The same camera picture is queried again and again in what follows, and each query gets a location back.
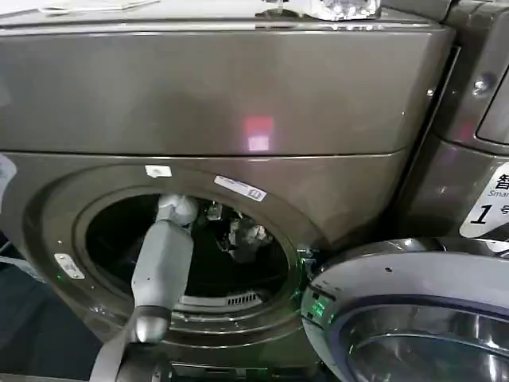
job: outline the front-load washing machine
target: front-load washing machine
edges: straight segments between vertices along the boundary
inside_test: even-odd
[[[313,369],[313,254],[371,238],[453,41],[397,10],[245,3],[0,19],[0,228],[106,340],[132,311],[157,199],[194,198],[188,289],[160,346],[182,374]]]

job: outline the open washing machine door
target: open washing machine door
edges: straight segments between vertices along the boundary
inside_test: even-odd
[[[321,268],[305,332],[343,382],[509,380],[509,243],[406,239]]]

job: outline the white robotic arm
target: white robotic arm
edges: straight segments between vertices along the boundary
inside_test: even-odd
[[[167,378],[168,361],[136,344],[158,343],[169,328],[172,309],[187,286],[193,250],[189,227],[197,215],[192,198],[160,198],[156,221],[145,235],[131,280],[134,311],[124,328],[99,351],[91,382],[163,382]]]

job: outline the gray washing machine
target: gray washing machine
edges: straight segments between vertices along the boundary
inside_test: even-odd
[[[310,254],[370,240],[453,30],[391,9],[186,4],[0,19],[0,228],[106,340],[159,195],[193,197],[188,289],[160,349],[182,374],[306,373]],[[265,232],[253,259],[231,253],[235,224]]]
[[[398,202],[398,234],[509,239],[509,7],[462,2],[452,69]]]

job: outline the label sticker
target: label sticker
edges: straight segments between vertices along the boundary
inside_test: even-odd
[[[16,166],[6,156],[0,154],[0,213],[2,213],[3,194],[16,175]]]
[[[254,201],[263,201],[263,199],[267,195],[265,191],[257,189],[252,185],[247,185],[246,183],[242,183],[241,181],[233,181],[231,179],[228,179],[227,177],[220,177],[219,175],[216,177],[216,179],[214,179],[214,183],[224,187],[225,189],[229,189],[234,193],[239,193],[240,195],[249,197]]]
[[[172,177],[172,169],[169,166],[146,165],[146,174],[149,177]]]
[[[71,279],[83,280],[85,278],[84,273],[78,268],[74,260],[67,253],[56,253],[55,260],[60,265],[60,268],[69,276]]]
[[[482,236],[509,223],[509,162],[501,165],[484,187],[460,227],[463,237]]]

